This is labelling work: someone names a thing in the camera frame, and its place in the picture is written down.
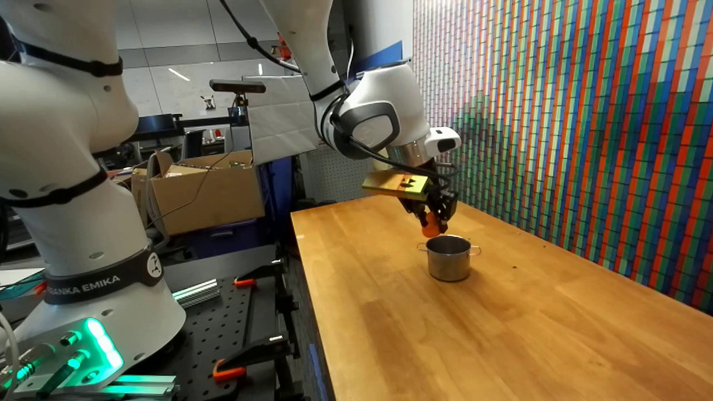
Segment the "cardboard box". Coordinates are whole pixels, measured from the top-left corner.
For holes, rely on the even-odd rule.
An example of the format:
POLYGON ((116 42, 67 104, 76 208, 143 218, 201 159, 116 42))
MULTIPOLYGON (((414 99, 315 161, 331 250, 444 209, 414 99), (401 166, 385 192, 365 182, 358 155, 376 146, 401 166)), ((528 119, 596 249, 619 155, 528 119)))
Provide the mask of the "cardboard box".
POLYGON ((265 203, 250 150, 174 162, 162 151, 153 167, 133 168, 131 189, 146 227, 168 236, 265 216, 265 203))

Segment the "aluminium profile bar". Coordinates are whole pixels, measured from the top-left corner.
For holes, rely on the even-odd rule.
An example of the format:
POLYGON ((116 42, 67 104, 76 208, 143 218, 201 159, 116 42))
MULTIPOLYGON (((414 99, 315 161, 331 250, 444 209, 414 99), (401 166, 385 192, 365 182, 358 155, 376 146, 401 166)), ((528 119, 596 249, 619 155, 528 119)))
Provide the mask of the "aluminium profile bar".
POLYGON ((99 391, 101 396, 118 399, 171 399, 180 390, 176 376, 122 375, 99 391))
POLYGON ((172 297, 185 310, 212 299, 216 299, 220 295, 221 287, 216 279, 212 279, 173 292, 172 297))

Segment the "white pegboard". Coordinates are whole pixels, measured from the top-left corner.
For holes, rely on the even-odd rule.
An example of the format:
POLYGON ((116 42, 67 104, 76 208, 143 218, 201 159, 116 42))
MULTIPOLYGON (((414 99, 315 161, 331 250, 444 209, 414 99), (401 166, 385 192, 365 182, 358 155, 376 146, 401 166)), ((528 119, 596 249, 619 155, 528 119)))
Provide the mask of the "white pegboard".
POLYGON ((300 154, 306 197, 316 202, 346 202, 367 197, 362 183, 372 170, 367 159, 343 157, 327 145, 300 154))

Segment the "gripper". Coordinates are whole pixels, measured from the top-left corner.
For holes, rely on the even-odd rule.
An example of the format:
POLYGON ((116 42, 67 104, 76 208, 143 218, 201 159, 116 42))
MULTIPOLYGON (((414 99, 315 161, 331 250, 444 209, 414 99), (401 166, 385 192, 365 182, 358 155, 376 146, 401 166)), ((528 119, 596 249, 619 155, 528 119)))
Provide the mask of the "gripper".
POLYGON ((459 198, 459 192, 450 188, 451 178, 457 173, 455 165, 430 160, 418 167, 408 167, 400 163, 399 169, 413 175, 426 176, 431 180, 427 188, 426 200, 399 201, 405 211, 413 214, 421 225, 429 225, 428 211, 433 212, 438 234, 446 233, 448 221, 456 213, 459 198))

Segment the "white paper sheet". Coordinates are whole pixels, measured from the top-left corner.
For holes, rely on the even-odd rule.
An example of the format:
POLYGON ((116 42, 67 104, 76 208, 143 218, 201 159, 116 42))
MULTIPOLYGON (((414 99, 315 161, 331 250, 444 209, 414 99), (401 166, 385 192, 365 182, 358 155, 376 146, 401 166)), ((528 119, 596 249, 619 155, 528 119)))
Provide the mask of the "white paper sheet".
POLYGON ((256 165, 318 148, 314 106, 302 76, 247 76, 265 93, 247 94, 253 162, 256 165))

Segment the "orange and black clamp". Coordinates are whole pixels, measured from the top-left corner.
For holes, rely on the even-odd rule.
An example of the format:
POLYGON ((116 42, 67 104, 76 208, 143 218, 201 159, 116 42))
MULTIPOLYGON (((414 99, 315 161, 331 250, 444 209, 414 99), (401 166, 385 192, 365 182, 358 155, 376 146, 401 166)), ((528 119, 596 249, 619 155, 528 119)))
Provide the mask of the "orange and black clamp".
POLYGON ((287 292, 285 273, 287 272, 287 260, 278 259, 271 261, 264 266, 258 266, 247 271, 233 280, 235 287, 249 287, 257 285, 257 280, 272 277, 275 280, 277 292, 287 292))
POLYGON ((296 355, 296 348, 286 334, 277 334, 253 341, 226 358, 219 359, 212 368, 212 380, 226 383, 247 375, 250 365, 273 362, 280 385, 292 383, 288 357, 296 355))

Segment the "small steel pot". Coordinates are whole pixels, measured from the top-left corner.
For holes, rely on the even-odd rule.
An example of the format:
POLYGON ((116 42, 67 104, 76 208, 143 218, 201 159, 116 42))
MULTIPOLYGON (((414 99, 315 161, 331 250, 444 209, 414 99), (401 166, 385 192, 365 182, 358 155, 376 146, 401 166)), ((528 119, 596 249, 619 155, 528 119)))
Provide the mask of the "small steel pot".
POLYGON ((442 234, 417 244, 426 253, 428 272, 443 282, 459 282, 471 274, 471 257, 482 253, 481 246, 455 234, 442 234))

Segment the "blue plastic bin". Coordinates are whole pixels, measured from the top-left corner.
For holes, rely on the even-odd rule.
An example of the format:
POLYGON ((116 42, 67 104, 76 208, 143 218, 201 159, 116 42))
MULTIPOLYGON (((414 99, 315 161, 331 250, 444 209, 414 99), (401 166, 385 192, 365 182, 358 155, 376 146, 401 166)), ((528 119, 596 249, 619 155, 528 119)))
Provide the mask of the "blue plastic bin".
POLYGON ((257 220, 230 223, 187 233, 188 248, 198 259, 264 246, 265 236, 257 220))

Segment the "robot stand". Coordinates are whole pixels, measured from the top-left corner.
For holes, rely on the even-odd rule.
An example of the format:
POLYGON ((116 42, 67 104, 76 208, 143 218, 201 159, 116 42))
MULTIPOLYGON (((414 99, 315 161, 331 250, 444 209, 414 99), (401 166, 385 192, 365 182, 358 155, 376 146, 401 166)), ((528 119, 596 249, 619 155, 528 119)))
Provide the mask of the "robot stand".
POLYGON ((104 299, 74 305, 39 303, 15 335, 21 361, 16 401, 336 401, 301 257, 295 249, 263 247, 162 269, 155 287, 135 285, 104 299), (287 292, 272 277, 235 287, 235 277, 287 260, 287 292), (172 294, 216 279, 221 295, 183 309, 172 294), (290 385, 280 385, 273 362, 247 367, 226 383, 212 368, 245 345, 286 334, 290 385), (176 376, 171 399, 118 399, 99 391, 122 375, 176 376))

